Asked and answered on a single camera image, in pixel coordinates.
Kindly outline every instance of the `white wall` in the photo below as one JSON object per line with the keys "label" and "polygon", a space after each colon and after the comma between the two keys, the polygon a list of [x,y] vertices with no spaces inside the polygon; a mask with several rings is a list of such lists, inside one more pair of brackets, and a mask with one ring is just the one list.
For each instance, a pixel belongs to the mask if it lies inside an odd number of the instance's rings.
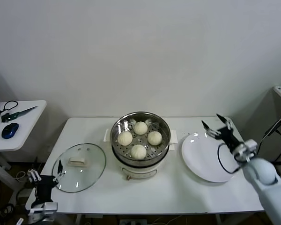
{"label": "white wall", "polygon": [[70,116],[232,116],[281,84],[281,0],[0,0],[1,98]]}

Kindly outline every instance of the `white plate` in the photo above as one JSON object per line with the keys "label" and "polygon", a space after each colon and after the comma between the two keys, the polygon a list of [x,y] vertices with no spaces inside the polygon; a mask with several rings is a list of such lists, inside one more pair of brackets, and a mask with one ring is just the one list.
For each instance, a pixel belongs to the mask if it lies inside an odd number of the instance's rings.
{"label": "white plate", "polygon": [[[186,165],[199,177],[211,182],[229,181],[233,174],[229,174],[221,167],[217,158],[218,141],[205,133],[189,135],[182,144],[182,157]],[[234,171],[238,164],[226,145],[220,148],[220,160],[228,171]]]}

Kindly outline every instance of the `steamed bun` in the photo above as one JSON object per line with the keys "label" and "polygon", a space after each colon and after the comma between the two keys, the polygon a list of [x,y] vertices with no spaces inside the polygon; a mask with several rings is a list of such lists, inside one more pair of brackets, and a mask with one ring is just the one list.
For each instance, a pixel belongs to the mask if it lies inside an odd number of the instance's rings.
{"label": "steamed bun", "polygon": [[130,150],[131,157],[135,159],[143,159],[144,157],[146,157],[146,154],[147,150],[140,144],[136,144]]}
{"label": "steamed bun", "polygon": [[154,146],[159,145],[162,140],[163,140],[163,136],[157,131],[153,131],[148,134],[148,142],[151,145],[154,145]]}
{"label": "steamed bun", "polygon": [[148,131],[148,126],[145,122],[137,122],[134,125],[134,132],[137,135],[144,135]]}
{"label": "steamed bun", "polygon": [[118,135],[118,143],[127,146],[132,142],[132,134],[129,131],[124,131]]}

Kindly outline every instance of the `floor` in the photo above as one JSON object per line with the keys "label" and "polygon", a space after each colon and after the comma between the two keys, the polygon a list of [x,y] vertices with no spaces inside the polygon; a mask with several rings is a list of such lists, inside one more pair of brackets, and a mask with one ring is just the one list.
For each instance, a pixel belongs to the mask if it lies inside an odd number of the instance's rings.
{"label": "floor", "polygon": [[[16,177],[19,171],[28,171],[31,168],[31,164],[11,164],[12,169],[8,172]],[[42,165],[35,165],[35,168],[41,171]],[[12,195],[12,190],[7,187],[5,184],[0,182],[0,208],[8,203]],[[19,218],[24,218],[26,220],[26,210],[25,202],[27,199],[20,198],[18,205],[15,207],[15,213],[13,216],[5,222],[5,225],[14,225]],[[225,221],[231,216],[231,214],[222,214],[221,219]],[[122,219],[146,219],[148,224],[154,223],[156,225],[167,224],[169,221],[172,222],[169,225],[196,225],[196,224],[208,224],[216,225],[215,215],[188,215],[188,216],[156,216],[156,215],[138,215],[138,216],[116,216],[109,215],[104,216],[103,218],[81,218],[81,225],[119,225],[120,220]],[[255,213],[250,216],[248,219],[240,223],[240,225],[271,225],[269,218],[266,213],[260,212]]]}

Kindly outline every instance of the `scissors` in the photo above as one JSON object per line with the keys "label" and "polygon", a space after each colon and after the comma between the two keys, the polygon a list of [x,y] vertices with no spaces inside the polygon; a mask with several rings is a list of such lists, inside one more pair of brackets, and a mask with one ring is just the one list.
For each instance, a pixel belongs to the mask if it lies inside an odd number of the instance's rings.
{"label": "scissors", "polygon": [[34,106],[30,109],[23,110],[21,112],[15,112],[13,114],[6,113],[5,115],[1,116],[2,123],[7,123],[9,121],[15,120],[20,116],[26,115],[27,113],[29,113],[31,110],[35,108],[37,108],[37,106]]}

